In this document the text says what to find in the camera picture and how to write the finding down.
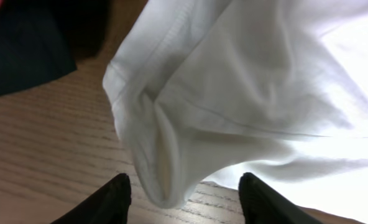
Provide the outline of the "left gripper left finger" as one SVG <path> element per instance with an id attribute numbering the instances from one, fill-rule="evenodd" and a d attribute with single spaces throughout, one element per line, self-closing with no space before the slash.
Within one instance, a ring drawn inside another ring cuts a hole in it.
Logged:
<path id="1" fill-rule="evenodd" d="M 127 224 L 131 202 L 130 178 L 118 174 L 52 224 Z"/>

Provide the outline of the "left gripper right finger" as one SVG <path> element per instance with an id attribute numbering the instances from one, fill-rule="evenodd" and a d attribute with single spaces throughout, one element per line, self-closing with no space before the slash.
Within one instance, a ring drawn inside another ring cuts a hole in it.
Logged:
<path id="1" fill-rule="evenodd" d="M 321 224 L 250 172 L 238 190 L 246 224 Z"/>

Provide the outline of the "white printed t-shirt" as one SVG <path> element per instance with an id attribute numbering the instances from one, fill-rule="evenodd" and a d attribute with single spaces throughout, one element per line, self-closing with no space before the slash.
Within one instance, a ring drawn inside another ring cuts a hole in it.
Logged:
<path id="1" fill-rule="evenodd" d="M 368 0 L 149 1 L 103 86 L 156 206 L 251 172 L 368 223 Z"/>

